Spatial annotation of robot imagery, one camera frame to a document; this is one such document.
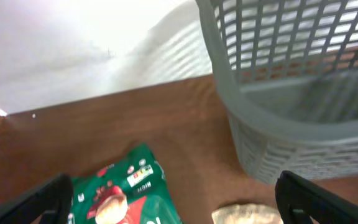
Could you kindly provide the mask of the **grey plastic basket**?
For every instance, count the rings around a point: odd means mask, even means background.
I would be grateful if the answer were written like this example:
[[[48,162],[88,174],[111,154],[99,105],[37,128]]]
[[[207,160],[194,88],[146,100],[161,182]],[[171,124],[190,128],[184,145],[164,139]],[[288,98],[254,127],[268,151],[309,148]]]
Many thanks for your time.
[[[358,0],[196,4],[244,171],[358,175]]]

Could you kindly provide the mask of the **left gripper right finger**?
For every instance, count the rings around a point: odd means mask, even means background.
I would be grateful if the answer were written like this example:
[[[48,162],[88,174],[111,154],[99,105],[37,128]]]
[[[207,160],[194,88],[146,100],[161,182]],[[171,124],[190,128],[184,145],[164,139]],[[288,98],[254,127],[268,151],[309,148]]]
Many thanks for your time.
[[[358,206],[285,170],[275,185],[275,199],[285,224],[358,224]]]

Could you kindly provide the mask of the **green Nescafe coffee bag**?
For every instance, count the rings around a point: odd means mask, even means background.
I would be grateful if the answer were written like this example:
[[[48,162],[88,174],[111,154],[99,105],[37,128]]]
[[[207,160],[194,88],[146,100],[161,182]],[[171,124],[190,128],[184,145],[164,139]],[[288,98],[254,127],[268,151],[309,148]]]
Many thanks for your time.
[[[133,148],[96,174],[72,178],[68,224],[177,224],[182,220],[165,173],[148,145]]]

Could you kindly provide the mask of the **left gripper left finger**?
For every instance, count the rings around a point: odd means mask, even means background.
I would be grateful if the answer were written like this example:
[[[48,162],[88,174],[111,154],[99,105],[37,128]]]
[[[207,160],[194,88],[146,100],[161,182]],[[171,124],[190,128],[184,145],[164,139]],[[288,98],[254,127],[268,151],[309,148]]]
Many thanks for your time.
[[[67,174],[60,174],[19,197],[0,205],[0,224],[65,224],[73,200],[73,184]]]

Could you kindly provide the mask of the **beige paper pouch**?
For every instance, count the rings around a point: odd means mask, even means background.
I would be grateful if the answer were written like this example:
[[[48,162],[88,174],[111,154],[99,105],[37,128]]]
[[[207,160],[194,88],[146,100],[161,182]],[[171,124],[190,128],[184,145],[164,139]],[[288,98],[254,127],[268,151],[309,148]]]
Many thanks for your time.
[[[283,224],[276,208],[262,204],[234,204],[211,214],[214,224]]]

